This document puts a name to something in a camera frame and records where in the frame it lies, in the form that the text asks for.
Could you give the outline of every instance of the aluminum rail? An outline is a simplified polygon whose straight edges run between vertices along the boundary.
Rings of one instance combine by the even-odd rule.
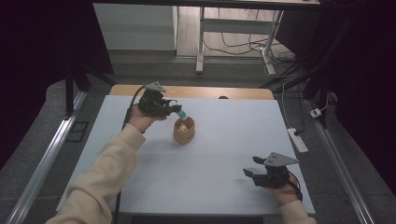
[[[305,106],[308,111],[315,109],[312,101],[305,100]],[[335,168],[335,171],[339,175],[341,182],[344,186],[344,190],[352,202],[353,207],[355,208],[356,214],[358,215],[359,220],[363,224],[374,224],[375,221],[373,219],[373,215],[367,207],[366,202],[361,196],[361,192],[353,181],[343,159],[340,155],[337,147],[335,146],[334,141],[332,140],[332,136],[328,132],[328,130],[323,129],[320,122],[315,119],[315,126],[317,127],[318,133],[323,140],[323,143],[329,153],[330,159],[332,160],[332,164]]]
[[[58,128],[58,131],[49,143],[49,147],[44,153],[43,158],[37,165],[37,168],[35,168],[35,172],[30,178],[29,183],[26,185],[21,197],[18,199],[14,210],[8,217],[7,224],[22,223],[25,220],[30,208],[32,207],[33,202],[35,201],[35,197],[37,196],[44,181],[47,178],[47,174],[49,173],[50,168],[54,163],[58,152],[60,151],[64,140],[66,139],[67,134],[69,133],[74,121],[76,120],[85,96],[86,93],[82,91],[77,94],[74,101],[75,108],[70,116],[70,119],[62,121],[61,125]]]

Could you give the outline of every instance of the black fabric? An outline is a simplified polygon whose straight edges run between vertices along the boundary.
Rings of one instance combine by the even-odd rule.
[[[337,118],[396,194],[395,7],[368,1],[335,53],[330,88]]]
[[[101,73],[113,71],[91,2],[7,0],[0,4],[3,167],[45,103],[47,87],[64,79],[70,66],[86,64]]]

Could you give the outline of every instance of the white power strip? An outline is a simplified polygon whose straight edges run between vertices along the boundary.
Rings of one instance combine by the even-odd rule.
[[[301,139],[300,135],[294,135],[295,132],[296,130],[293,128],[288,129],[291,141],[297,147],[298,152],[300,152],[301,154],[307,153],[308,148],[305,146],[303,139]]]

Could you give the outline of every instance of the gray floor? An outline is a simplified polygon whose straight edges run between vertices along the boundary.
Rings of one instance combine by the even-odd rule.
[[[112,51],[115,76],[119,83],[147,84],[160,80],[163,85],[244,87],[259,88],[269,80],[264,74],[261,59],[206,58],[204,73],[195,74],[194,59],[177,58],[174,55],[139,52]],[[287,64],[276,64],[282,72]],[[81,150],[89,135],[97,112],[110,87],[89,75],[92,88],[80,109],[75,131],[70,133],[58,155],[48,178],[40,190],[25,223],[43,223],[55,215],[55,208],[64,193],[64,187],[73,173]],[[287,79],[274,84],[281,85]],[[281,94],[275,94],[282,108]],[[288,121],[292,127],[303,128],[299,107],[299,88],[285,91],[284,103]],[[51,138],[64,118],[64,83],[55,83],[48,89],[47,102],[38,115],[31,130],[24,137],[16,152],[0,172],[0,223],[5,223],[16,201],[39,163]],[[304,111],[305,131],[301,136],[309,153],[297,154],[304,178],[317,213],[318,223],[360,223],[343,185],[329,159],[328,152],[318,134],[314,121]],[[329,132],[340,150],[347,169],[358,185],[364,200],[373,213],[376,223],[394,223],[396,199],[380,178],[369,160],[351,139],[334,115],[336,103],[328,106],[327,123]],[[131,223],[132,217],[121,216],[120,223]],[[134,217],[134,223],[281,223],[280,217],[264,218],[185,218],[185,217]]]

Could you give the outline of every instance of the beige sweater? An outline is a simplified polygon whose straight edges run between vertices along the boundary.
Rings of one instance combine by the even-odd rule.
[[[113,137],[95,163],[82,172],[67,191],[58,214],[47,223],[111,223],[108,203],[125,185],[137,163],[137,150],[146,141],[132,125]],[[300,201],[281,208],[285,223],[316,223],[306,214]]]

